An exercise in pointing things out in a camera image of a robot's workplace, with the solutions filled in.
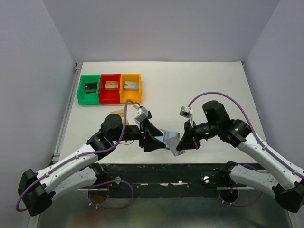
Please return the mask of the brown leather card holder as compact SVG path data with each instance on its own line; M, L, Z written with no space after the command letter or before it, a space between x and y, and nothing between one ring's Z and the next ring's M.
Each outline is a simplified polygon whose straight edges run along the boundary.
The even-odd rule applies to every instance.
M175 131L167 131L164 129L159 129L160 132L162 132L163 136L156 136L155 138L158 139L159 141L162 141L166 147L166 150L169 150L169 147L166 143L166 140L172 137L177 137L178 139L180 138L180 133L179 132L175 132Z

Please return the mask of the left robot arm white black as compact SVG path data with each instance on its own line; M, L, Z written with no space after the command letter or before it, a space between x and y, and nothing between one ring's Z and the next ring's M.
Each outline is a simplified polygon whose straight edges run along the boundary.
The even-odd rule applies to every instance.
M163 132L145 118L137 125L125 125L117 114L108 115L100 130L76 152L39 171L23 172L19 187L18 212L36 216L45 211L61 193L92 186L99 178L99 160L112 153L120 141L138 141L145 152L165 148L158 140Z

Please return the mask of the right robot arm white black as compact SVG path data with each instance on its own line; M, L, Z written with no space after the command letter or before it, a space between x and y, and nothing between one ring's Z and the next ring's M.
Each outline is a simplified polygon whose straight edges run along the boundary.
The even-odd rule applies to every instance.
M289 212L297 213L304 204L304 170L280 155L253 130L249 121L230 119L223 104L216 100L203 106L207 122L196 125L193 110L183 106L180 115L187 118L178 151L200 148L201 140L218 136L253 158L267 170L267 174L250 170L236 162L227 162L220 170L226 185L242 184L266 193Z

